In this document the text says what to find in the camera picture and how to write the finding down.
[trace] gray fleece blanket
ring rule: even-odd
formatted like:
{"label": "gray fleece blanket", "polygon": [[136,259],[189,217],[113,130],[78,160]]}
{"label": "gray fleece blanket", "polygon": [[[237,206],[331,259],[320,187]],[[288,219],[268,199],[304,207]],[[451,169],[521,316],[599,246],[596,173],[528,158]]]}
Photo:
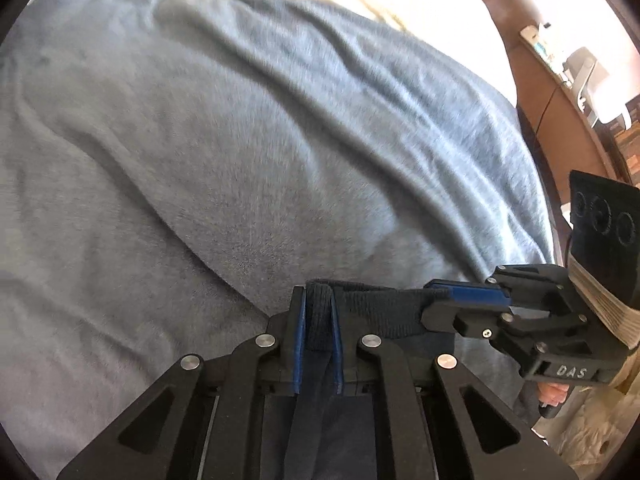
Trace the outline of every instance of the gray fleece blanket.
{"label": "gray fleece blanket", "polygon": [[[260,333],[295,284],[552,258],[506,99],[316,1],[35,0],[0,47],[0,185],[0,422],[43,479],[180,355]],[[514,404],[510,358],[456,352]],[[309,398],[304,460],[265,475],[374,478],[367,415]]]}

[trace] gray blanket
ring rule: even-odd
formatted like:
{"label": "gray blanket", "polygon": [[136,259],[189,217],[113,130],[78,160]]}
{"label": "gray blanket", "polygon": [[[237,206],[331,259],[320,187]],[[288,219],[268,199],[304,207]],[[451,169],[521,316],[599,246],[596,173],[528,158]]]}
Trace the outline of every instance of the gray blanket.
{"label": "gray blanket", "polygon": [[[180,355],[263,330],[295,284],[552,258],[506,99],[316,1],[35,0],[0,47],[0,186],[0,422],[43,479]],[[510,358],[456,352],[514,403]],[[372,478],[366,423],[318,398],[311,465],[274,476]]]}

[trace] wooden furniture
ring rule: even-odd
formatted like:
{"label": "wooden furniture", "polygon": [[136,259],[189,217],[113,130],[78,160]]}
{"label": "wooden furniture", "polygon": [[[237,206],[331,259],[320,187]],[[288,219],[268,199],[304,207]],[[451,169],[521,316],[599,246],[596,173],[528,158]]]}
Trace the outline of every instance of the wooden furniture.
{"label": "wooden furniture", "polygon": [[616,133],[614,139],[625,161],[631,183],[640,187],[640,122],[636,121],[628,130]]}
{"label": "wooden furniture", "polygon": [[535,51],[522,41],[508,56],[518,89],[518,104],[548,160],[561,203],[571,201],[571,170],[624,180],[616,173],[611,156],[578,109],[570,90]]}

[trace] black cable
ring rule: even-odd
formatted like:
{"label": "black cable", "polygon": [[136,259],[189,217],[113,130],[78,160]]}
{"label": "black cable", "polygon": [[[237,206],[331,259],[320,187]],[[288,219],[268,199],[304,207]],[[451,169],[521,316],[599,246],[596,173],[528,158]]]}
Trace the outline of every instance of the black cable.
{"label": "black cable", "polygon": [[549,101],[546,103],[545,109],[542,110],[542,115],[540,115],[540,120],[538,121],[538,126],[536,126],[536,138],[538,137],[538,130],[540,129],[540,124],[542,124],[542,120],[545,118],[546,110],[549,108],[549,105],[551,104],[551,101],[554,98],[554,95],[556,95],[556,92],[558,91],[559,88],[560,88],[560,86],[556,86],[554,88],[554,91],[551,92],[551,97],[549,97]]}

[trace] black strap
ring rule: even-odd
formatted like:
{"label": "black strap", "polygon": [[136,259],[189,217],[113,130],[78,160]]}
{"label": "black strap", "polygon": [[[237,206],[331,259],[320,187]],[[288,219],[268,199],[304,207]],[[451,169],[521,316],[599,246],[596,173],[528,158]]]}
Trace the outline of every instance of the black strap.
{"label": "black strap", "polygon": [[[307,282],[305,347],[309,350],[330,351],[332,348],[331,298],[336,288],[343,291],[339,297],[347,312],[363,317],[372,333],[388,339],[435,336],[420,323],[420,316],[434,300],[448,298],[449,294],[444,288],[397,290],[362,283]],[[439,335],[443,336],[452,341],[451,334]]]}

